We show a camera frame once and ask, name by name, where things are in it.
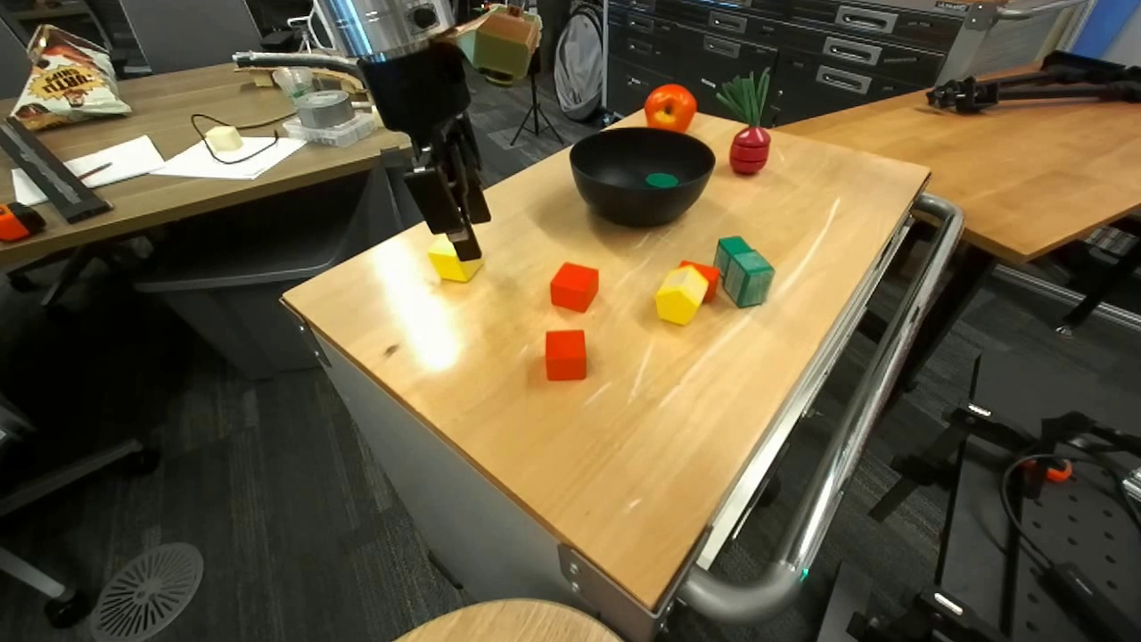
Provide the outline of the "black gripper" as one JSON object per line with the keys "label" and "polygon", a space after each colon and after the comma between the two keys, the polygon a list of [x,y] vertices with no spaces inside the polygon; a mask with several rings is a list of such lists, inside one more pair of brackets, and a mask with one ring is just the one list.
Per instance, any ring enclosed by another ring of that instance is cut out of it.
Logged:
{"label": "black gripper", "polygon": [[480,260],[474,226],[488,222],[482,153],[468,120],[472,88],[457,47],[428,47],[396,60],[365,60],[365,82],[394,131],[417,150],[442,150],[442,163],[405,176],[426,226],[447,234],[463,260]]}

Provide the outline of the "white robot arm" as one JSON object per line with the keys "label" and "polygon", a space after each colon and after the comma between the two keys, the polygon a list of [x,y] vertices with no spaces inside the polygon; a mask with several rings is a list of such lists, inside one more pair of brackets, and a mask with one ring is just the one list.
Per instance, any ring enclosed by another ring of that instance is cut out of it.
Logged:
{"label": "white robot arm", "polygon": [[408,189],[459,260],[480,260],[474,228],[488,222],[482,155],[468,116],[472,88],[453,41],[449,0],[314,0],[350,60],[365,70],[382,120],[408,131]]}

